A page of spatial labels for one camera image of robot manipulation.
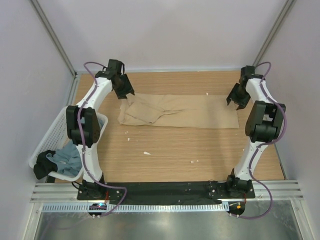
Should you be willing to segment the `beige t shirt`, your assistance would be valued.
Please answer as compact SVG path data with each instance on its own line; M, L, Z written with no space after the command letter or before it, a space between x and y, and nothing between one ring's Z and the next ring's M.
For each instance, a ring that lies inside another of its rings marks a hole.
M128 94L117 120L126 126L239 128L236 107L224 95Z

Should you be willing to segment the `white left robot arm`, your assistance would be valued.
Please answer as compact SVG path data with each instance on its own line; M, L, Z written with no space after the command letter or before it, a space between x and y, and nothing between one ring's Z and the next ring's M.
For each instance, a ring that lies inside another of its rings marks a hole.
M109 59L107 66L88 61L83 64L91 75L93 84L82 100L66 108L67 136L76 145L83 169L82 186L88 189L93 199L101 200L108 186L101 170L97 144L101 137L101 127L97 110L111 92L119 100L134 95L134 88L125 73L125 64L117 59Z

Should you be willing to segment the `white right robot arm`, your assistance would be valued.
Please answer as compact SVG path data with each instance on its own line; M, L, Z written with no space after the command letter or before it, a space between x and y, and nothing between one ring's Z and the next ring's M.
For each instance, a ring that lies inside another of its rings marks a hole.
M238 110L248 102L253 107L245 124L247 146L239 163L227 177L225 192L231 198L247 197L253 192L253 173L264 150L283 136L287 120L286 106L271 96L265 76L256 74L256 68L246 65L241 68L240 79L226 98L227 104L234 102Z

